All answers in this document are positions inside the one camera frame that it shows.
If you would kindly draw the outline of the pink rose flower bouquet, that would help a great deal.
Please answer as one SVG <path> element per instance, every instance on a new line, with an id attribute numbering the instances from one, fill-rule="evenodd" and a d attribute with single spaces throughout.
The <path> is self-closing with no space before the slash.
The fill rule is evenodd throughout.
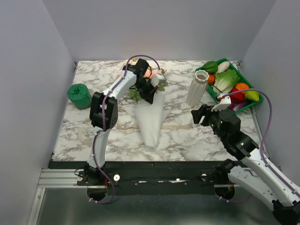
<path id="1" fill-rule="evenodd" d="M 129 59 L 123 64 L 122 71 L 111 88 L 111 96 L 120 100 L 128 92 L 136 102 L 144 100 L 152 104 L 155 93 L 166 83 L 161 67 L 154 71 L 145 59 Z"/>

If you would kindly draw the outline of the white wrapping paper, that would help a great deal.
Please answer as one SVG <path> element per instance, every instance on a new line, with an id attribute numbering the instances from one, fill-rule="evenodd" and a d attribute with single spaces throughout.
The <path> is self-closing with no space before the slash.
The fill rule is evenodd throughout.
<path id="1" fill-rule="evenodd" d="M 158 146 L 161 125 L 170 110 L 164 110 L 165 95 L 162 92 L 155 93 L 153 104 L 140 100 L 135 109 L 136 122 L 141 131 L 142 140 L 146 151 L 154 151 Z"/>

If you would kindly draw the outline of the cream ribbon with gold letters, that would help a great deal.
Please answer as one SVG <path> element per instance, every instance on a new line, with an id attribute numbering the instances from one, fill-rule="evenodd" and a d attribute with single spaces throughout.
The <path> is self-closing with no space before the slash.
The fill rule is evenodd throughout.
<path id="1" fill-rule="evenodd" d="M 170 130 L 170 129 L 190 129 L 192 127 L 191 123 L 186 124 L 186 125 L 170 125 L 170 124 L 163 124 L 164 120 L 168 117 L 171 111 L 163 111 L 163 116 L 162 116 L 162 122 L 161 122 L 161 128 L 162 130 Z M 126 127 L 121 125 L 121 123 L 118 121 L 116 124 L 116 127 L 121 130 L 129 130 L 129 129 L 139 129 L 139 126 L 137 124 L 134 124 L 132 126 Z M 78 140 L 84 144 L 84 145 L 91 145 L 92 144 L 92 139 L 88 139 L 87 137 L 84 136 L 84 132 L 87 131 L 87 129 L 82 129 L 78 128 L 77 130 L 77 138 Z"/>

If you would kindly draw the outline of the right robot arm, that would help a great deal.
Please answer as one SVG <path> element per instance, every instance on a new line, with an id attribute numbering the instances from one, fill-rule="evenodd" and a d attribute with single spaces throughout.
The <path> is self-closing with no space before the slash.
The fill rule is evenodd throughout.
<path id="1" fill-rule="evenodd" d="M 243 187 L 262 201 L 280 224 L 299 224 L 300 188 L 274 168 L 258 144 L 240 130 L 241 120 L 235 111 L 213 111 L 211 106 L 202 105 L 191 114 L 195 124 L 211 127 L 227 152 L 255 173 L 252 176 L 245 168 L 227 159 L 215 173 L 217 181 L 222 184 L 230 181 Z"/>

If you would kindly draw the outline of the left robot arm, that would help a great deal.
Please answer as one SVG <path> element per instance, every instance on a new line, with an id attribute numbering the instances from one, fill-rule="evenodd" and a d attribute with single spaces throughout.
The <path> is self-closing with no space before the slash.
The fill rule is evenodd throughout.
<path id="1" fill-rule="evenodd" d="M 127 61 L 121 75 L 105 91 L 95 92 L 90 107 L 90 120 L 95 134 L 91 144 L 90 157 L 83 167 L 82 181 L 99 185 L 107 178 L 103 171 L 105 166 L 105 150 L 111 129 L 118 120 L 118 101 L 128 89 L 135 86 L 140 97 L 149 104 L 153 104 L 156 84 L 144 78 L 149 63 L 138 59 L 135 65 Z"/>

